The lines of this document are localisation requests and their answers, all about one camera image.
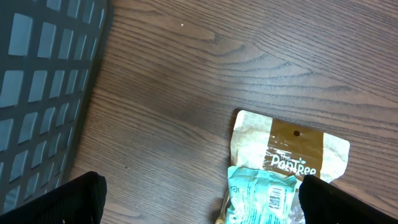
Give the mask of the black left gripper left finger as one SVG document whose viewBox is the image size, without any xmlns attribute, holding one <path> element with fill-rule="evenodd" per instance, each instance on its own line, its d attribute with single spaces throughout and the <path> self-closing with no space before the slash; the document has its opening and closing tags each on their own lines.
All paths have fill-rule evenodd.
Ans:
<svg viewBox="0 0 398 224">
<path fill-rule="evenodd" d="M 90 171 L 1 215 L 1 224 L 100 224 L 106 194 L 105 177 Z"/>
</svg>

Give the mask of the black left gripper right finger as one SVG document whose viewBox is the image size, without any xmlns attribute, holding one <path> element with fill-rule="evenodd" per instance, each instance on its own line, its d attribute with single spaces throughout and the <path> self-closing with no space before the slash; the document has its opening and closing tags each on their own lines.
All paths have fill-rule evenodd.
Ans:
<svg viewBox="0 0 398 224">
<path fill-rule="evenodd" d="M 397 224 L 397 219 L 314 175 L 304 177 L 298 197 L 306 224 Z"/>
</svg>

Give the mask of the teal snack packet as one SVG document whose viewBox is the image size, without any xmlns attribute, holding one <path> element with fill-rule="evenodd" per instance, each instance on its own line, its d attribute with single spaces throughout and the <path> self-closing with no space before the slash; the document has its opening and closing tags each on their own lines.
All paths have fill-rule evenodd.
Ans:
<svg viewBox="0 0 398 224">
<path fill-rule="evenodd" d="M 287 223 L 297 179 L 266 171 L 231 166 L 228 168 L 230 205 L 225 223 Z"/>
</svg>

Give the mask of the brown snack pouch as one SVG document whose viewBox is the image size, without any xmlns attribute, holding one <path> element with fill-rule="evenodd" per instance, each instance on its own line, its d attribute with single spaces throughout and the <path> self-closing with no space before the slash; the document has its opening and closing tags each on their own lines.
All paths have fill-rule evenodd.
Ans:
<svg viewBox="0 0 398 224">
<path fill-rule="evenodd" d="M 231 166 L 295 176 L 297 184 L 287 223 L 305 223 L 299 187 L 306 175 L 330 183 L 341 177 L 349 158 L 349 141 L 313 128 L 262 114 L 237 113 L 230 142 Z M 230 205 L 227 189 L 217 223 L 225 223 Z"/>
</svg>

